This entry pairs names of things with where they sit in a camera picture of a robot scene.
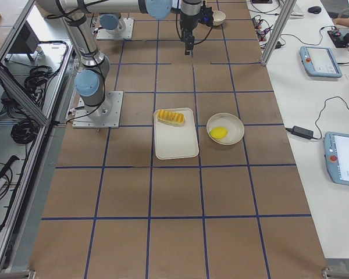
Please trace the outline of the teach pendant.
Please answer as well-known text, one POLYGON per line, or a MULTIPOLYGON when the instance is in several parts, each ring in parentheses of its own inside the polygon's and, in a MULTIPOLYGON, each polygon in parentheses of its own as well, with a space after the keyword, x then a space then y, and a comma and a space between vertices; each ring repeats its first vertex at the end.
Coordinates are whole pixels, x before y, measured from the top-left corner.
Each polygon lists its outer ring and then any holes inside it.
POLYGON ((330 178, 349 186, 349 134, 327 132, 323 144, 330 178))
POLYGON ((302 65, 310 77, 340 78, 342 72, 330 48, 302 46, 302 65))

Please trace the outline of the cream rectangular tray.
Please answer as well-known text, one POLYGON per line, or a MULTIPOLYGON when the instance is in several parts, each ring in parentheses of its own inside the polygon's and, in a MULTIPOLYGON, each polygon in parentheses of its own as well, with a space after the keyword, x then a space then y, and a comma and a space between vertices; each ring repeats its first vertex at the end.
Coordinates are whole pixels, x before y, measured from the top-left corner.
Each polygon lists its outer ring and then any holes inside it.
POLYGON ((155 154, 160 160, 193 158, 199 153, 194 114, 191 108, 164 109, 184 116, 181 124, 165 123, 154 112, 155 154))

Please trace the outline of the near teach pendant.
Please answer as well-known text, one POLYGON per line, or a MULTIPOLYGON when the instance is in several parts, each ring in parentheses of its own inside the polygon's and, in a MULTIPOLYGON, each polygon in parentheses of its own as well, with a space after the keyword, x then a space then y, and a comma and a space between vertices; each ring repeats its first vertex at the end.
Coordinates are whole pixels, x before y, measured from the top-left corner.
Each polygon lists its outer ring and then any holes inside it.
POLYGON ((327 132, 323 144, 330 178, 349 186, 349 134, 327 132))

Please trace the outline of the black computer mouse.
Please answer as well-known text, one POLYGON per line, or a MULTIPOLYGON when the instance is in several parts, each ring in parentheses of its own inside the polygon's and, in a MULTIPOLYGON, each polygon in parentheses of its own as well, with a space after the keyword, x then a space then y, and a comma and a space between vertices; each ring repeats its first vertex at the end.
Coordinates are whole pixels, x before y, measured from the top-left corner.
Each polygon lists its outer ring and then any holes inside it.
POLYGON ((322 11, 322 8, 320 6, 312 6, 307 9, 308 13, 311 14, 319 14, 322 11))

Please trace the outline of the far teach pendant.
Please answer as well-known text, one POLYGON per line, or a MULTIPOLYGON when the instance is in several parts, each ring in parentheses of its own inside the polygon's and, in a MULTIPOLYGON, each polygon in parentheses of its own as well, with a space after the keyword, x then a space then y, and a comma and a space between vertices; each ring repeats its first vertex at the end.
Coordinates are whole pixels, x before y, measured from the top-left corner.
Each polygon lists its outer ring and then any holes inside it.
POLYGON ((302 46, 302 65, 310 77, 340 78, 342 72, 330 48, 302 46))

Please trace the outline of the yellow lemon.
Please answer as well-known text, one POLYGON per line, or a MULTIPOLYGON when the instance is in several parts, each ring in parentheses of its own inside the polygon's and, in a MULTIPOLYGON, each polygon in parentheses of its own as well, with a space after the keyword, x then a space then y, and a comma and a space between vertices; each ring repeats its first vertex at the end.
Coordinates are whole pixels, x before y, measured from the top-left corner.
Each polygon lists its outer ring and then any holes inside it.
POLYGON ((215 127, 210 132, 209 135, 216 140, 220 140, 227 136, 228 130, 225 127, 215 127))

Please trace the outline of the small cream bowl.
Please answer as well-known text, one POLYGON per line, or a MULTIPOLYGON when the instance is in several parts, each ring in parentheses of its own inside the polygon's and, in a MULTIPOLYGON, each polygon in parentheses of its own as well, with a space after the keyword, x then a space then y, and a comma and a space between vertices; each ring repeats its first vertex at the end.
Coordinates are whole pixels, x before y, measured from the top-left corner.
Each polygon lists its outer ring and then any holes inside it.
POLYGON ((226 20, 226 14, 220 10, 213 11, 213 26, 221 26, 226 20))

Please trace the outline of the yellow striped bread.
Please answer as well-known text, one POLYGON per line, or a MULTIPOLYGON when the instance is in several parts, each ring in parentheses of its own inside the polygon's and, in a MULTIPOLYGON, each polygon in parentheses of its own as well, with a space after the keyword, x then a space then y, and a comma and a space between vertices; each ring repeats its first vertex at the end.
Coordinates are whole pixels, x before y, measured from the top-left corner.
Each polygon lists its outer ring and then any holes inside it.
POLYGON ((157 119, 165 124, 173 126, 183 126, 185 117, 183 113, 175 112, 172 110, 160 109, 156 113, 157 119))

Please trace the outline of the aluminium frame post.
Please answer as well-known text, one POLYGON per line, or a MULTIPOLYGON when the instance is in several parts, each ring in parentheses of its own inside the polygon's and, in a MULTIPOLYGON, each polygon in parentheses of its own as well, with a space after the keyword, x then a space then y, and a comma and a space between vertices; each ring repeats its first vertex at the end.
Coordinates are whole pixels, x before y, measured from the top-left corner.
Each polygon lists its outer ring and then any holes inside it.
POLYGON ((274 24, 273 31, 262 53, 261 65, 266 66, 268 64, 268 61, 276 48, 276 44, 279 40, 279 37, 282 34, 282 31, 291 15, 291 12, 295 4, 296 0, 287 0, 283 4, 279 16, 274 24))

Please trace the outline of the cream bowl with lemon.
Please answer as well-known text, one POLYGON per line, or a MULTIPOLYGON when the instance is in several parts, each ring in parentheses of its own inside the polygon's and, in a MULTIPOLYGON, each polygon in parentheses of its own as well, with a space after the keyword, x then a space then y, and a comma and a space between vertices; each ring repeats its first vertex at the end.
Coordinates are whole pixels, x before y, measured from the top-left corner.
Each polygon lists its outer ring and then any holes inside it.
POLYGON ((212 140, 222 145, 238 143, 245 132, 242 121, 230 113, 217 113, 211 116, 207 121, 206 130, 212 140))

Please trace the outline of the black power adapter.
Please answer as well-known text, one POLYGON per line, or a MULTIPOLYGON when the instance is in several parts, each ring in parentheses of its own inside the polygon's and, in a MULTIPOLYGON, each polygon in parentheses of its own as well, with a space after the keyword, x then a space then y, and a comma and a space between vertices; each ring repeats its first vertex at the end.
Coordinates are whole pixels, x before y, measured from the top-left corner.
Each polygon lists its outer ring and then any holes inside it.
POLYGON ((289 132, 292 135, 310 140, 313 139, 314 132, 312 130, 308 130, 306 128, 302 128, 299 126, 292 126, 292 128, 285 128, 287 132, 289 132))

